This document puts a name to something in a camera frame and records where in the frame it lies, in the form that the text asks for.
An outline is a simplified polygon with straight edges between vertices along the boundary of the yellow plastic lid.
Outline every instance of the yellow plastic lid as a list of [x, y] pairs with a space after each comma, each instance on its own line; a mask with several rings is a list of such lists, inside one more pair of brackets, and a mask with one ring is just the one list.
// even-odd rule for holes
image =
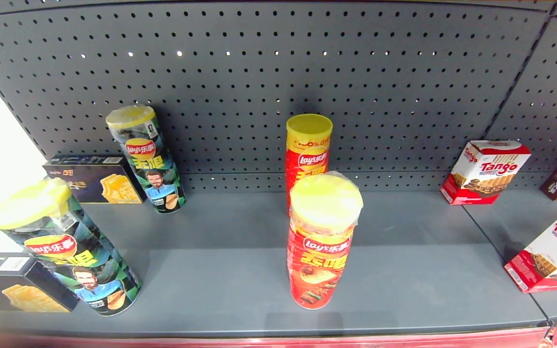
[[71, 194], [66, 181], [60, 178], [38, 181], [0, 203], [0, 229], [16, 229], [44, 216], [66, 214]]
[[111, 128], [130, 128], [148, 122], [156, 116], [152, 106], [135, 104], [113, 110], [107, 117], [106, 123]]
[[316, 113], [303, 113], [287, 120], [287, 132], [292, 132], [298, 139], [311, 135], [328, 137], [332, 133], [332, 121]]
[[353, 225], [364, 205], [358, 187], [338, 172], [305, 176], [293, 186], [291, 198], [292, 213], [336, 233]]

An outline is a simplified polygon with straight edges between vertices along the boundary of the black snack box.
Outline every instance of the black snack box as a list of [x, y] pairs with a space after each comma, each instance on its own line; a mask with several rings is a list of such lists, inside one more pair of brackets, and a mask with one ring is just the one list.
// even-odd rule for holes
[[42, 167], [49, 178], [68, 182], [80, 203], [135, 204], [146, 198], [123, 156], [55, 156]]
[[69, 313], [78, 301], [28, 253], [0, 253], [0, 311]]

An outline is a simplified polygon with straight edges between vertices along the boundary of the green lay's can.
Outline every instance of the green lay's can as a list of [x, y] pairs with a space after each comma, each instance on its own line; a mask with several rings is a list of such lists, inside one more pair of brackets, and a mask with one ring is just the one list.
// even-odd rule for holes
[[125, 106], [113, 110], [106, 123], [154, 209], [162, 214], [179, 210], [186, 202], [184, 189], [153, 108]]
[[100, 315], [121, 313], [139, 295], [141, 280], [60, 178], [39, 181], [1, 203], [0, 230]]

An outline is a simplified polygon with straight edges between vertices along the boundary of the lay's chips can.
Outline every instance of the lay's chips can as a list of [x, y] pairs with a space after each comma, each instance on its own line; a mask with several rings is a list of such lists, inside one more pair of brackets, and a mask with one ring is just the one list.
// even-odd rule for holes
[[39, 181], [1, 203], [0, 230], [100, 315], [121, 313], [139, 295], [141, 280], [60, 178]]
[[285, 154], [285, 187], [287, 211], [290, 191], [296, 181], [308, 175], [328, 171], [332, 121], [322, 115], [305, 113], [287, 120], [287, 154]]
[[179, 210], [186, 202], [184, 189], [153, 108], [125, 106], [113, 110], [106, 123], [155, 211], [166, 214]]
[[292, 188], [287, 271], [292, 298], [309, 310], [332, 298], [363, 207], [360, 190], [338, 172], [310, 175]]

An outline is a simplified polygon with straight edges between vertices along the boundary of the red box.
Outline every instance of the red box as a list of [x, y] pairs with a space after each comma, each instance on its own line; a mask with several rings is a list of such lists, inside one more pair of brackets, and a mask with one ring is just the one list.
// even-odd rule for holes
[[521, 292], [557, 290], [557, 220], [504, 269]]
[[453, 205], [491, 204], [529, 157], [517, 141], [470, 141], [440, 192]]

